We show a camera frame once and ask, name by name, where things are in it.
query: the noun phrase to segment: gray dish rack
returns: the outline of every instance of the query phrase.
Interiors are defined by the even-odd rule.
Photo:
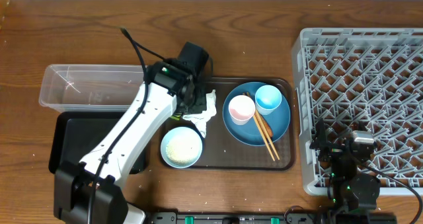
[[[333,141],[353,122],[364,123],[377,142],[367,164],[423,194],[423,29],[306,28],[293,46],[292,65],[308,194],[326,195],[329,184],[330,167],[309,148],[321,118]],[[381,195],[412,195],[377,177]]]

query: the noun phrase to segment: green connector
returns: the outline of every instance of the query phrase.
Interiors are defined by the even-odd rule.
[[[185,217],[185,224],[194,224],[194,217]]]
[[[177,117],[177,116],[171,116],[171,118],[174,119],[174,120],[176,120],[176,121],[179,121],[180,120],[180,117]]]
[[[279,224],[279,218],[277,217],[270,218],[270,224]]]

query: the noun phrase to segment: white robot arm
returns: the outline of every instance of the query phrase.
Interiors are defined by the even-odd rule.
[[[145,86],[145,83],[140,86],[138,94],[131,106],[110,133],[99,145],[81,159],[81,162],[86,164],[86,171],[93,174],[96,172],[104,152],[135,116],[137,109],[141,106]],[[151,83],[148,86],[149,93],[144,112],[137,117],[135,122],[117,142],[100,173],[100,178],[106,178],[108,175],[113,176],[116,179],[114,184],[122,189],[125,186],[132,166],[145,149],[151,137],[159,129],[161,124],[172,116],[176,110],[176,95],[170,95],[168,89],[155,83]],[[144,219],[145,213],[142,210],[128,204],[128,214],[124,221],[125,224],[142,224]]]
[[[149,67],[149,83],[140,86],[110,133],[79,164],[64,161],[56,170],[54,215],[58,219],[75,224],[87,223],[89,217],[94,224],[143,222],[144,212],[126,202],[122,188],[135,161],[167,118],[175,111],[192,114],[206,109],[205,92],[197,82],[208,60],[204,49],[187,42],[177,59]],[[140,112],[146,86],[148,96]]]

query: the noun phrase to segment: wood grain surface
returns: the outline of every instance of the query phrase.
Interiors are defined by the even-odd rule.
[[[38,104],[44,70],[53,63],[137,65],[117,29],[122,25],[169,57],[186,41],[203,46],[216,75],[280,77],[293,86],[290,52],[301,29],[422,27],[423,1],[12,0],[0,33],[1,223],[59,223],[48,171],[59,113]],[[298,150],[287,172],[241,172],[166,168],[158,148],[156,133],[147,170],[131,175],[124,189],[129,202],[148,211],[269,213],[330,205],[304,192]],[[412,196],[377,203],[377,211],[393,212],[399,223],[408,223],[418,207]]]
[[[9,5],[9,0],[0,0],[0,30],[4,21],[4,14],[6,12],[7,5]]]

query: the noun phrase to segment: rice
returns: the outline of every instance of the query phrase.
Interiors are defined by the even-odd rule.
[[[176,136],[167,144],[166,155],[176,165],[189,165],[195,161],[200,146],[192,137]]]

